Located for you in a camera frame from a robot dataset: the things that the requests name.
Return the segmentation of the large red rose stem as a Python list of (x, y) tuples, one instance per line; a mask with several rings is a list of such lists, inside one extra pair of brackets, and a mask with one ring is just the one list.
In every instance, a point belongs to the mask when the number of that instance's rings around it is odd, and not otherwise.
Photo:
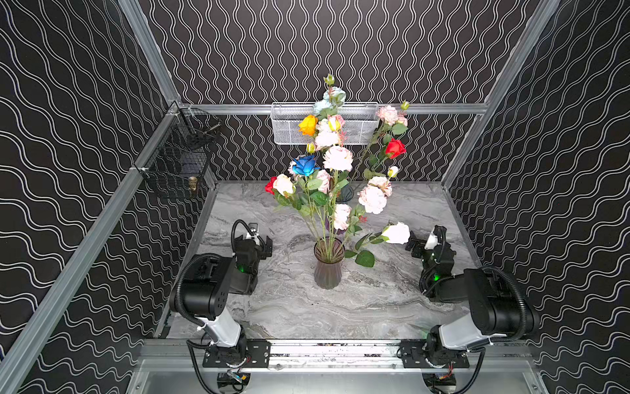
[(407, 153), (405, 145), (400, 141), (390, 136), (387, 136), (385, 142), (379, 145), (379, 149), (376, 152), (369, 151), (369, 155), (366, 158), (366, 167), (363, 172), (365, 180), (372, 176), (382, 174), (385, 164), (393, 162), (400, 156)]

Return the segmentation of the white flower stem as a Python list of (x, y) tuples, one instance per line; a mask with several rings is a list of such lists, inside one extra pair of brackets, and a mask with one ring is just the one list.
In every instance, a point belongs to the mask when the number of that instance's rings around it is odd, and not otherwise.
[(323, 78), (326, 90), (323, 98), (313, 105), (313, 116), (319, 119), (329, 118), (338, 114), (339, 108), (346, 102), (346, 92), (336, 86), (334, 75), (328, 74)]

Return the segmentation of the cream pink rose stem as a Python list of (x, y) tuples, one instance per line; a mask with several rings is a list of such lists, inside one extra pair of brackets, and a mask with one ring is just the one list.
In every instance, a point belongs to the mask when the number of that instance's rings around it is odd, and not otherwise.
[(272, 191), (280, 206), (293, 208), (304, 221), (315, 241), (315, 251), (323, 253), (323, 235), (318, 231), (319, 209), (307, 191), (302, 190), (285, 174), (272, 181)]

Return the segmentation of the dark pink glass vase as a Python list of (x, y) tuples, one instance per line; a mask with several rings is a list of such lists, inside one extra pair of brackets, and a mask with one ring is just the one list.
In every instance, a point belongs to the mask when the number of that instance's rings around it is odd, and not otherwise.
[(325, 237), (318, 240), (313, 248), (317, 260), (314, 280), (325, 290), (337, 287), (342, 279), (342, 261), (346, 249), (338, 238)]

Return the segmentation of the pink spray flower stem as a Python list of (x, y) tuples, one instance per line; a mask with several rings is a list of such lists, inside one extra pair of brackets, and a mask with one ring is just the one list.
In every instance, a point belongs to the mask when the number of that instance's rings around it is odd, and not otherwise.
[(359, 203), (354, 208), (351, 207), (349, 228), (344, 232), (338, 232), (339, 235), (344, 236), (342, 244), (347, 251), (351, 248), (351, 246), (346, 246), (349, 243), (349, 238), (357, 232), (361, 232), (359, 223), (365, 219), (365, 214), (380, 214), (387, 206), (387, 202), (393, 193), (391, 180), (396, 178), (399, 172), (400, 169), (397, 166), (390, 166), (386, 175), (371, 177), (367, 181), (367, 185), (359, 192)]

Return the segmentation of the cream white rose stem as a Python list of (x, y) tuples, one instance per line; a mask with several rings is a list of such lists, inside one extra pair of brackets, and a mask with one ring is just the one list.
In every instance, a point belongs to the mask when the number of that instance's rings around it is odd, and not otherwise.
[(318, 124), (317, 124), (317, 129), (319, 133), (326, 133), (326, 132), (330, 132), (330, 127), (329, 127), (329, 122), (328, 119), (325, 118), (323, 120), (321, 120)]

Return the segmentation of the large pink peony spray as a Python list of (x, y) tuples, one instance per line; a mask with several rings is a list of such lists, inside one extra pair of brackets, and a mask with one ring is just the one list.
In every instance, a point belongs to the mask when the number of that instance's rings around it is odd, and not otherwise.
[(293, 192), (283, 195), (316, 237), (314, 252), (326, 264), (335, 264), (345, 256), (343, 242), (337, 235), (349, 228), (351, 208), (340, 198), (349, 185), (353, 161), (352, 152), (337, 144), (324, 149), (322, 158), (302, 155), (289, 166)]

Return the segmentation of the white pink rose stem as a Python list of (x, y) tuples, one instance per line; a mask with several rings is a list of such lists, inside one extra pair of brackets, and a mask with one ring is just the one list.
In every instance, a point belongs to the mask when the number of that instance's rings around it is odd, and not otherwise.
[(359, 266), (373, 268), (376, 257), (374, 253), (368, 249), (369, 246), (380, 245), (382, 243), (403, 245), (410, 240), (410, 236), (411, 231), (407, 224), (402, 222), (388, 224), (384, 227), (383, 231), (376, 233), (371, 232), (362, 236), (348, 251), (342, 246), (342, 257), (344, 259), (352, 259)]

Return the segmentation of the small red rose stem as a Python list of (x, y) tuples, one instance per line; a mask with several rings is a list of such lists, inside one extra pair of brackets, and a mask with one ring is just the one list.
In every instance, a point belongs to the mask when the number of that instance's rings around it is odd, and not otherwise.
[(275, 182), (277, 180), (277, 177), (272, 177), (269, 181), (269, 183), (267, 183), (267, 185), (265, 185), (265, 191), (271, 195), (275, 195)]

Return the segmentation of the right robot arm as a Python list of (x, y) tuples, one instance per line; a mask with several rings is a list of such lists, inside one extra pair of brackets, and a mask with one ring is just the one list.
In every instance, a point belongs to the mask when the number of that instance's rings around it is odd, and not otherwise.
[(405, 249), (421, 260), (419, 290), (442, 304), (466, 302), (469, 313), (432, 328), (414, 356), (433, 368), (464, 365), (464, 354), (488, 345), (519, 341), (536, 333), (540, 315), (518, 281), (494, 266), (464, 269), (452, 274), (456, 252), (437, 236), (412, 237)]

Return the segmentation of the yellow rose stem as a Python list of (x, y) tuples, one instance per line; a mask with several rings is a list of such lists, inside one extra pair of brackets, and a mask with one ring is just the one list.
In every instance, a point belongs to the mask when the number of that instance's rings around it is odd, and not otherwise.
[(304, 136), (314, 136), (316, 131), (318, 130), (319, 119), (316, 116), (308, 115), (303, 121), (299, 124), (300, 132)]

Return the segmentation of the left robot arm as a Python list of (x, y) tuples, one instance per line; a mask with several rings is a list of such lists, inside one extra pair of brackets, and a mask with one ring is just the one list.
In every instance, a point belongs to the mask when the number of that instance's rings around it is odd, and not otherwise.
[(271, 343), (247, 338), (227, 308), (229, 295), (250, 296), (258, 285), (259, 264), (272, 256), (270, 237), (238, 236), (233, 254), (198, 254), (183, 267), (172, 290), (169, 308), (206, 334), (192, 341), (203, 351), (205, 368), (267, 368)]

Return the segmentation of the blue flower stem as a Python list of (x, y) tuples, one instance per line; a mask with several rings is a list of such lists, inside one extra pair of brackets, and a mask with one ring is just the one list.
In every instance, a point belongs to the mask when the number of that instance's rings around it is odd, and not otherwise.
[(330, 176), (318, 166), (315, 155), (301, 156), (290, 165), (294, 174), (297, 192), (293, 197), (294, 208), (307, 223), (307, 228), (318, 237), (315, 251), (323, 258), (329, 258), (331, 241), (328, 240), (328, 191)]

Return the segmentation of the pink peony spray stem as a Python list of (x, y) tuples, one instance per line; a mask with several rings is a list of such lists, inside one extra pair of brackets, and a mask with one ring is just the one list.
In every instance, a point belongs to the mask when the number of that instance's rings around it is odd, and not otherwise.
[(387, 136), (402, 142), (400, 138), (409, 130), (409, 120), (407, 118), (407, 110), (409, 107), (410, 103), (405, 101), (398, 108), (388, 104), (380, 106), (377, 110), (378, 126), (369, 137), (366, 147), (363, 148), (359, 156), (359, 164), (363, 166), (364, 169), (366, 167), (366, 158), (369, 155), (369, 151), (378, 151), (382, 141), (385, 142), (386, 139), (388, 139)]

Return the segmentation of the pink rosebud stem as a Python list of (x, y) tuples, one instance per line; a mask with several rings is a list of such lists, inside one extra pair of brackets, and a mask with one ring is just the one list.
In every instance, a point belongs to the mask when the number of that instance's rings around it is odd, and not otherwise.
[(328, 118), (328, 127), (333, 132), (340, 132), (346, 121), (341, 115), (334, 115)]

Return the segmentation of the blue purple glass vase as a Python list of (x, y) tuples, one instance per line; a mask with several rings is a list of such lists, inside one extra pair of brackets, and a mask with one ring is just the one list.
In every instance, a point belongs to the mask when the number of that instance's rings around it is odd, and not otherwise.
[(354, 188), (350, 183), (344, 185), (336, 196), (336, 203), (345, 204), (348, 203), (354, 198)]

